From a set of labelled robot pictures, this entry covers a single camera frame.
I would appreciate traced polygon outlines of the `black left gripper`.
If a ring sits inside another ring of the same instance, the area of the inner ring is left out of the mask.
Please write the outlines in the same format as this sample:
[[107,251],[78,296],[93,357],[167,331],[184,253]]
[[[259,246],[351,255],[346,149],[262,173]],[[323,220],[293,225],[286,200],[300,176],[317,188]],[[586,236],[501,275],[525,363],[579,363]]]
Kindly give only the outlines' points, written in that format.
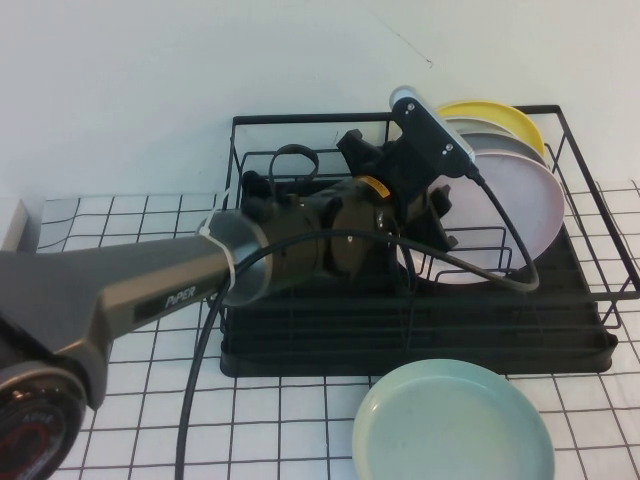
[[[410,221],[410,205],[436,180],[435,168],[407,140],[375,146],[363,139],[360,130],[347,131],[337,142],[352,176],[381,200],[390,202],[401,225]],[[426,206],[427,244],[449,252],[458,241],[446,233],[442,218],[450,211],[449,185],[428,193]]]

